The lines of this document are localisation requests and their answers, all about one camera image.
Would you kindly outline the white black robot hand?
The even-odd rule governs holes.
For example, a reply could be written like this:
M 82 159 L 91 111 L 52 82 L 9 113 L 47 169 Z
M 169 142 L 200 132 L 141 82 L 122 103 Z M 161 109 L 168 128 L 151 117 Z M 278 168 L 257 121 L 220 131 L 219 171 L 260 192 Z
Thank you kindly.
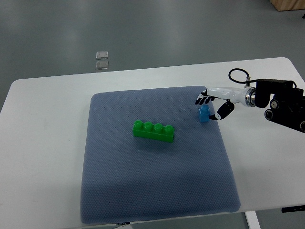
M 255 107 L 255 87 L 240 88 L 207 88 L 202 91 L 196 101 L 196 105 L 212 102 L 214 99 L 225 100 L 225 103 L 215 112 L 209 115 L 211 120 L 222 120 L 226 118 L 235 108 L 234 104 L 241 103 L 246 107 Z

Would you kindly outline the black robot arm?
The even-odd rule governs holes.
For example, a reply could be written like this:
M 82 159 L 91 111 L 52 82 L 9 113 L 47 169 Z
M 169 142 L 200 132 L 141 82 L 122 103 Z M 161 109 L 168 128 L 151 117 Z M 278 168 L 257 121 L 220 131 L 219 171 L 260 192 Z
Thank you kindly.
M 259 79 L 256 82 L 255 105 L 265 110 L 268 121 L 305 131 L 305 96 L 291 80 Z

